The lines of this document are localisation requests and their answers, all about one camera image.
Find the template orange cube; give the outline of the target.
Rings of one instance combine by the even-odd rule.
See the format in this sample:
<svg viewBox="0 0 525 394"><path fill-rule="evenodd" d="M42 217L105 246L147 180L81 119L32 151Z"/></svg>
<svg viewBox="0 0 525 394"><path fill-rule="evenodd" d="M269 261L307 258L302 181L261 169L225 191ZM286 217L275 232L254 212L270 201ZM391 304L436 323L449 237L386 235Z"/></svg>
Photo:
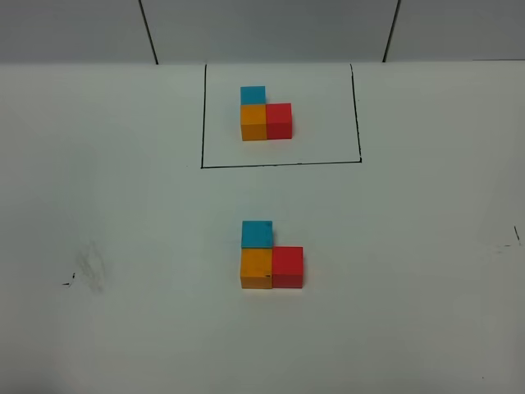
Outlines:
<svg viewBox="0 0 525 394"><path fill-rule="evenodd" d="M243 141L267 139L267 117L265 104L240 106L240 129Z"/></svg>

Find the template red cube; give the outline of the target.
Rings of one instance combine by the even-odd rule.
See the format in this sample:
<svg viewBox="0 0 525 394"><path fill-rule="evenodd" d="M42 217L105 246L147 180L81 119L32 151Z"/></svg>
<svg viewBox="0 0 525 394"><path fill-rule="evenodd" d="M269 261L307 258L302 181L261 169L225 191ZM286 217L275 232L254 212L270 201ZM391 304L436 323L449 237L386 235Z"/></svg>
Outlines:
<svg viewBox="0 0 525 394"><path fill-rule="evenodd" d="M293 136L292 106L290 103L266 105L267 139L284 140Z"/></svg>

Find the template blue cube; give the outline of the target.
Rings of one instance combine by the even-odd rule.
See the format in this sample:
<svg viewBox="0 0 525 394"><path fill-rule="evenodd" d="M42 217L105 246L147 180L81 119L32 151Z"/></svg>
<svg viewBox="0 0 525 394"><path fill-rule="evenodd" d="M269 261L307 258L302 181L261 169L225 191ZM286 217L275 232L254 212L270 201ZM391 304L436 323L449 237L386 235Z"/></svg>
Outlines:
<svg viewBox="0 0 525 394"><path fill-rule="evenodd" d="M266 103L266 88L264 86L241 86L241 105L264 105Z"/></svg>

